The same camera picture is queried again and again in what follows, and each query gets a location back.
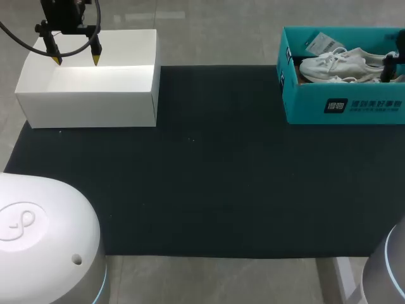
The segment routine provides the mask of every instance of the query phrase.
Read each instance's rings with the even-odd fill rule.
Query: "white sneaker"
[[[379,84],[381,83],[381,78],[379,76],[374,76],[374,75],[367,75],[365,77],[362,77],[360,79],[356,79],[354,77],[346,77],[346,78],[340,78],[338,76],[332,77],[329,80],[326,80],[325,82],[331,83],[331,84]],[[400,75],[396,79],[392,79],[390,82],[405,82],[405,75]]]
[[[360,79],[368,75],[377,77],[383,71],[384,58],[384,55],[370,54],[360,47],[351,51],[338,47],[333,52],[321,54],[317,58],[304,59],[299,71],[312,82],[330,82],[334,77],[341,79],[348,77]]]

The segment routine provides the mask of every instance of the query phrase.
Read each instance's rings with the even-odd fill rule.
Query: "teal box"
[[[299,84],[296,66],[314,57],[306,50],[320,32],[348,50],[372,54],[397,51],[401,28],[285,27],[277,73],[287,121],[290,124],[405,124],[405,83]],[[397,67],[397,74],[404,71]]]

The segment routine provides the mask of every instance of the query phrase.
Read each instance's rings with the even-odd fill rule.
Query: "floor tile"
[[[356,285],[360,284],[361,276],[363,275],[363,269],[366,265],[368,258],[349,258],[350,265],[352,267],[354,282]]]
[[[123,256],[121,255],[107,256],[108,277],[110,283],[109,304],[118,303],[118,291],[120,288],[122,264],[123,264]]]
[[[24,123],[25,115],[15,99],[3,130],[0,132],[0,172],[4,171],[8,163]]]
[[[153,29],[157,0],[100,0],[103,30]],[[94,5],[87,6],[85,24],[96,24]]]
[[[119,304],[315,303],[314,260],[125,256]]]
[[[196,37],[189,0],[158,0],[154,27],[162,65],[195,65]]]
[[[265,63],[254,0],[190,0],[198,65]]]

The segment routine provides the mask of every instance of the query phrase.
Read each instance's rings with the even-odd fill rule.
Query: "label on box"
[[[343,44],[335,39],[325,35],[324,33],[320,32],[312,42],[306,43],[307,48],[306,50],[314,55],[319,56],[320,54],[324,54],[327,52],[331,52],[336,48],[342,47],[344,48]]]

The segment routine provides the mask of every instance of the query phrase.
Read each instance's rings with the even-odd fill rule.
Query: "shoelace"
[[[352,82],[357,82],[358,80],[354,77],[346,77],[346,78],[340,78],[338,76],[335,76],[334,78],[330,79],[329,82],[347,82],[347,83],[352,83]]]
[[[334,67],[336,67],[337,63],[339,61],[345,61],[346,57],[342,55],[342,53],[347,52],[347,49],[344,47],[337,47],[334,51],[321,54],[319,57],[316,59],[317,61],[324,61],[326,65],[329,65],[329,70],[328,72],[331,71]]]

